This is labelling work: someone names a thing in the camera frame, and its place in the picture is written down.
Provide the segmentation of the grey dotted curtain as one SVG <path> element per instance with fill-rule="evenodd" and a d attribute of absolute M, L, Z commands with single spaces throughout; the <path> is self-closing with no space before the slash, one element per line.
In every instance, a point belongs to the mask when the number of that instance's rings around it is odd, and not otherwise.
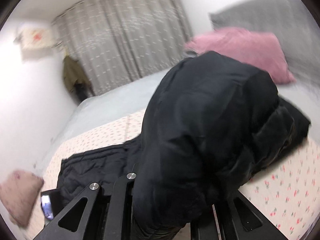
<path fill-rule="evenodd" d="M 191 37 L 180 0 L 81 0 L 53 26 L 92 95 L 173 67 Z"/>

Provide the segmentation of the pink velvet pillow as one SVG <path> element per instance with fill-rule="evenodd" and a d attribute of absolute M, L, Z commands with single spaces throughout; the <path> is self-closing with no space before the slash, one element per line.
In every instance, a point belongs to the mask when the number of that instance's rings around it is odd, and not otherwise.
<path fill-rule="evenodd" d="M 194 36 L 184 46 L 198 55 L 215 51 L 267 71 L 277 85 L 295 82 L 278 38 L 273 33 L 225 27 Z"/>

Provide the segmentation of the grey quilted headboard cushion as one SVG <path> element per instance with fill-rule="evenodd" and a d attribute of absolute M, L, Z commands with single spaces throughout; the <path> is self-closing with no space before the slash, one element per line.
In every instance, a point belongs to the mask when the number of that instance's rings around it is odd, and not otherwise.
<path fill-rule="evenodd" d="M 276 35 L 289 70 L 319 105 L 319 26 L 301 0 L 249 0 L 211 13 L 209 19 L 214 29 Z"/>

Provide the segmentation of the cherry print bed sheet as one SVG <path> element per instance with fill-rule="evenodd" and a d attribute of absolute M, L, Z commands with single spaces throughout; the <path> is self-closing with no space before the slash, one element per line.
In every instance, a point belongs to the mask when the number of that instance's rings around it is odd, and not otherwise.
<path fill-rule="evenodd" d="M 62 159 L 136 137 L 138 111 L 63 142 L 44 172 L 44 190 L 57 185 Z M 319 144 L 308 138 L 286 158 L 256 174 L 239 191 L 288 239 L 301 239 L 319 215 Z"/>

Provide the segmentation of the light grey bed cover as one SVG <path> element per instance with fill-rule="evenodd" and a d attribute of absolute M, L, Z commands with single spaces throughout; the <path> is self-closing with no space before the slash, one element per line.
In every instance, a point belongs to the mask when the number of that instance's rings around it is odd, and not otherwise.
<path fill-rule="evenodd" d="M 58 133 L 44 157 L 37 162 L 37 169 L 43 173 L 49 165 L 54 152 L 66 140 L 145 109 L 167 72 L 168 70 L 166 69 L 151 74 L 80 103 Z"/>

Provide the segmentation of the dusty pink floral pillow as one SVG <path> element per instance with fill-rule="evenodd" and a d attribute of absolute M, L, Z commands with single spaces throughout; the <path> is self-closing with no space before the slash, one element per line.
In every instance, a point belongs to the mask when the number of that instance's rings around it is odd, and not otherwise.
<path fill-rule="evenodd" d="M 1 183 L 1 202 L 9 213 L 10 220 L 26 228 L 44 179 L 32 172 L 14 170 Z"/>

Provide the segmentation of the wall air conditioner with cover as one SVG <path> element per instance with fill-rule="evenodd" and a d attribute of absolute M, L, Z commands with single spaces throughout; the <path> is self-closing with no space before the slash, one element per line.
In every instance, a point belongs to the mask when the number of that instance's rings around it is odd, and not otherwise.
<path fill-rule="evenodd" d="M 55 38 L 50 28 L 24 26 L 15 40 L 21 48 L 22 60 L 40 60 L 54 55 Z"/>

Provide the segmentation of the black quilted puffer jacket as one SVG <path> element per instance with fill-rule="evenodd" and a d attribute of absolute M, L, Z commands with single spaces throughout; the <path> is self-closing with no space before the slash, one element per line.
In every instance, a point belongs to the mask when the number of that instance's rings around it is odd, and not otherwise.
<path fill-rule="evenodd" d="M 267 72 L 210 51 L 167 72 L 139 136 L 64 159 L 57 188 L 67 205 L 138 165 L 133 237 L 172 239 L 187 223 L 207 223 L 215 202 L 301 144 L 309 126 Z"/>

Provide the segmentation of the olive green hanging coat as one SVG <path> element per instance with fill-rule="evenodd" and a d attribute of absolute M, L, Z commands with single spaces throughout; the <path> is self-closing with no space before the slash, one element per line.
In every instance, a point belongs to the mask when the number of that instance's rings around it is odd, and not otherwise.
<path fill-rule="evenodd" d="M 63 59 L 63 82 L 66 89 L 75 95 L 79 102 L 85 101 L 93 93 L 92 84 L 81 64 L 69 55 Z"/>

